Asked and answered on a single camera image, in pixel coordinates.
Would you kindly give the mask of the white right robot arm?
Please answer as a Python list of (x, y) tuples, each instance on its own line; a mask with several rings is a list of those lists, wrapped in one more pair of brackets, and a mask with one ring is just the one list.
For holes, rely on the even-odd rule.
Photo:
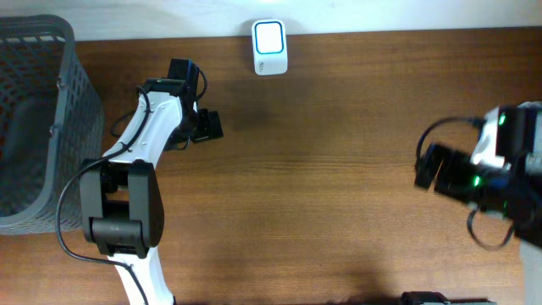
[[(448, 123), (478, 130), (472, 153), (439, 143), (424, 146), (431, 131)], [(521, 242), (525, 301), (541, 302), (541, 103), (501, 106), (483, 117), (446, 117), (420, 136), (416, 147), (414, 185), (432, 188), (470, 208), (467, 231), (487, 251), (498, 251), (512, 238)], [(473, 229), (477, 214), (510, 222), (498, 244), (481, 241)]]

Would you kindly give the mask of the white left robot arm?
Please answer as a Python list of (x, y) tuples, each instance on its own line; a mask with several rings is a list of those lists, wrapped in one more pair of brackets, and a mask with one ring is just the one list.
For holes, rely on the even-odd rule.
[(115, 266), (132, 304), (176, 302), (158, 252), (165, 214), (156, 167), (165, 151), (223, 137), (218, 113), (198, 106), (206, 81), (192, 60), (172, 59), (166, 77), (137, 88), (129, 124), (80, 176), (84, 236)]

